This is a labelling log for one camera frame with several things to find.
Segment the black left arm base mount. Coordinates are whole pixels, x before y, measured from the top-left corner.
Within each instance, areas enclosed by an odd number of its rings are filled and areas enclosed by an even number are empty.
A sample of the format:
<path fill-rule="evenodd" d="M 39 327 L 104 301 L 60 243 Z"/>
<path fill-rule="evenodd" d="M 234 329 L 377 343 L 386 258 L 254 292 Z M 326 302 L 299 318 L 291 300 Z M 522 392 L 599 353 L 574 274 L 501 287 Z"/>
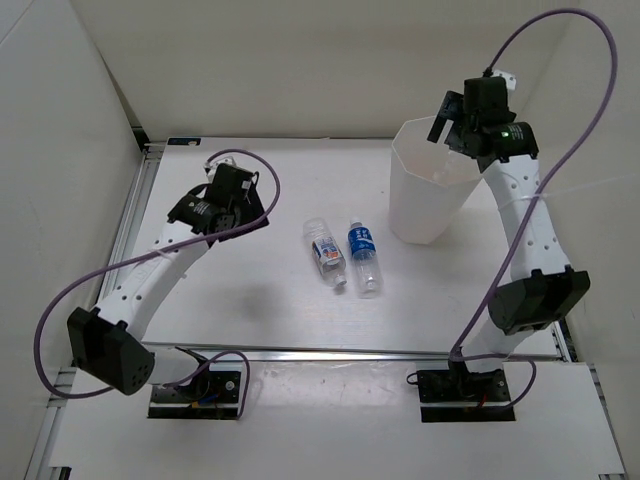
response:
<path fill-rule="evenodd" d="M 248 357 L 223 350 L 207 358 L 184 347 L 156 353 L 147 417 L 163 420 L 238 420 L 251 377 Z"/>

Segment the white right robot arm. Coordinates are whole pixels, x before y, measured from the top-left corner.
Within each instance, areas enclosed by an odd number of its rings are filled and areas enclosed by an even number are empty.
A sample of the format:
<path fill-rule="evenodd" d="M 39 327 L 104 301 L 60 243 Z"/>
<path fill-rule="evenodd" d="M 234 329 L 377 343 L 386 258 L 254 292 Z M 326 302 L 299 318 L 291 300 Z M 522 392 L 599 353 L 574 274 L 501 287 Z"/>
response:
<path fill-rule="evenodd" d="M 474 160 L 498 207 L 509 250 L 472 320 L 454 343 L 449 387 L 470 400 L 517 347 L 563 318 L 590 288 L 560 246 L 540 192 L 539 148 L 531 126 L 508 105 L 500 77 L 467 79 L 446 93 L 428 141 Z"/>

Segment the clear crushed unlabelled bottle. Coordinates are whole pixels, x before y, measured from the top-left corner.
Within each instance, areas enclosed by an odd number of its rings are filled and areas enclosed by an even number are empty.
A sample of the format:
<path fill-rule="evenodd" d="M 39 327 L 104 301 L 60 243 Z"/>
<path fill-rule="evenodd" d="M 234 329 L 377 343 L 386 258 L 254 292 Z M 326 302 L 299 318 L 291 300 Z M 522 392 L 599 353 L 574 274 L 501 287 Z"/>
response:
<path fill-rule="evenodd" d="M 449 152 L 446 159 L 434 168 L 432 181 L 439 185 L 448 185 L 456 175 L 458 157 Z"/>

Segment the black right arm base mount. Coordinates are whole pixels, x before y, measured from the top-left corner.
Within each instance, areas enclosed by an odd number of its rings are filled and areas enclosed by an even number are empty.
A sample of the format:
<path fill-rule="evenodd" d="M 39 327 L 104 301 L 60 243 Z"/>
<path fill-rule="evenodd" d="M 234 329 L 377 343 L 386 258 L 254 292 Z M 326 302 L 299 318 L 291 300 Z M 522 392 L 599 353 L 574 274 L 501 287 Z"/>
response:
<path fill-rule="evenodd" d="M 514 422 L 514 408 L 502 369 L 469 372 L 462 362 L 445 370 L 417 370 L 406 382 L 418 388 L 422 423 Z"/>

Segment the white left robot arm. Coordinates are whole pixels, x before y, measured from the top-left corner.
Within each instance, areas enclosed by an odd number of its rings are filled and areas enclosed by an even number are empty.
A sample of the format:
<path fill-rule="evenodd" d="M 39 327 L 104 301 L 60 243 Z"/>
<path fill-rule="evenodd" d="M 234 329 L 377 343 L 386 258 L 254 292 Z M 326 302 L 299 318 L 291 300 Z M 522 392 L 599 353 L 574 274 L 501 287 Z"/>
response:
<path fill-rule="evenodd" d="M 155 355 L 141 340 L 155 312 L 186 271 L 215 243 L 234 238 L 234 228 L 264 213 L 259 174 L 233 164 L 217 166 L 212 179 L 188 191 L 169 211 L 152 249 L 125 280 L 92 309 L 76 308 L 67 320 L 78 368 L 109 387 L 132 395 L 150 381 Z"/>

